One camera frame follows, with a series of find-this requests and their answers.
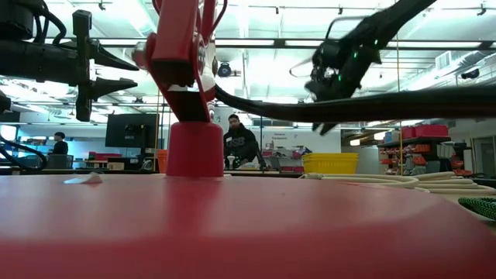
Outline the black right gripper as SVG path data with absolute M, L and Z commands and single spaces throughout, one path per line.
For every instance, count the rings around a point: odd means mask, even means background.
M 381 64 L 380 48 L 376 43 L 361 44 L 347 40 L 325 40 L 312 55 L 310 81 L 305 88 L 312 93 L 314 102 L 350 98 L 361 89 L 361 80 L 371 64 Z M 313 123 L 320 126 L 319 135 L 325 136 L 337 126 L 335 122 Z

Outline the red desk lamp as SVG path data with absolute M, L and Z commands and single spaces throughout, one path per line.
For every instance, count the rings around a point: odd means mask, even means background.
M 177 117 L 163 177 L 0 179 L 0 279 L 496 279 L 496 236 L 437 195 L 326 179 L 226 177 L 208 102 L 328 123 L 496 117 L 496 86 L 303 105 L 253 102 L 213 76 L 217 0 L 153 0 L 137 51 Z

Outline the white label sticker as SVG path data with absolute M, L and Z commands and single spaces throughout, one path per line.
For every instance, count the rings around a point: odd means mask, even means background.
M 82 174 L 77 177 L 67 179 L 64 181 L 65 184 L 99 184 L 102 183 L 102 178 L 100 174 L 90 173 Z

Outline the dark shelf unit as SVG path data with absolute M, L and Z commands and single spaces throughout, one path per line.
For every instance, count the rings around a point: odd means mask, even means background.
M 379 144 L 379 174 L 415 176 L 439 173 L 453 151 L 444 150 L 449 137 L 417 137 Z

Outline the black monitor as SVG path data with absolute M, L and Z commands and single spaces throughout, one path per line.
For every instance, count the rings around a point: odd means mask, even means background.
M 105 146 L 119 148 L 154 148 L 157 138 L 157 114 L 112 114 L 108 116 Z

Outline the person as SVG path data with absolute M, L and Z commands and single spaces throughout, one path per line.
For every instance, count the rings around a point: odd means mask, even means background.
M 228 121 L 229 129 L 223 136 L 225 167 L 229 166 L 228 156 L 238 157 L 240 164 L 252 162 L 258 155 L 255 135 L 240 122 L 238 115 L 230 115 Z
M 53 139 L 55 141 L 55 144 L 53 145 L 52 153 L 59 155 L 68 155 L 68 145 L 67 142 L 64 141 L 65 134 L 62 132 L 56 132 L 53 135 Z

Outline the grey chair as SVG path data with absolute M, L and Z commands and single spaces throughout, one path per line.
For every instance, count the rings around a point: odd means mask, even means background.
M 64 154 L 50 154 L 47 157 L 47 169 L 63 170 L 73 168 L 74 157 L 72 155 Z

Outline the yellow plastic bin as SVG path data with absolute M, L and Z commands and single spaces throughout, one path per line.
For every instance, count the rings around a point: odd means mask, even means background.
M 308 153 L 303 155 L 305 173 L 355 174 L 358 153 Z

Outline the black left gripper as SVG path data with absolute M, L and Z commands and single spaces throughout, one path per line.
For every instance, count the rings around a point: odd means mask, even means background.
M 82 122 L 89 122 L 91 116 L 91 100 L 116 91 L 134 88 L 138 84 L 130 79 L 120 78 L 108 80 L 97 77 L 90 81 L 90 57 L 89 57 L 89 31 L 92 27 L 91 13 L 85 10 L 77 10 L 72 14 L 73 33 L 76 43 L 72 49 L 68 45 L 62 45 L 60 40 L 65 37 L 64 24 L 47 9 L 41 9 L 42 15 L 47 21 L 52 22 L 59 29 L 59 34 L 53 39 L 51 45 L 41 44 L 40 65 L 38 66 L 38 82 L 53 81 L 75 86 L 78 89 L 76 100 L 76 118 Z M 137 71 L 139 68 L 109 53 L 99 42 L 91 41 L 91 58 L 96 64 L 113 67 L 127 71 Z

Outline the large red storage bin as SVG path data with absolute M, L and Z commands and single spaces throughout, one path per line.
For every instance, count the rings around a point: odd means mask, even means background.
M 445 125 L 421 125 L 415 127 L 416 137 L 447 137 L 448 127 Z

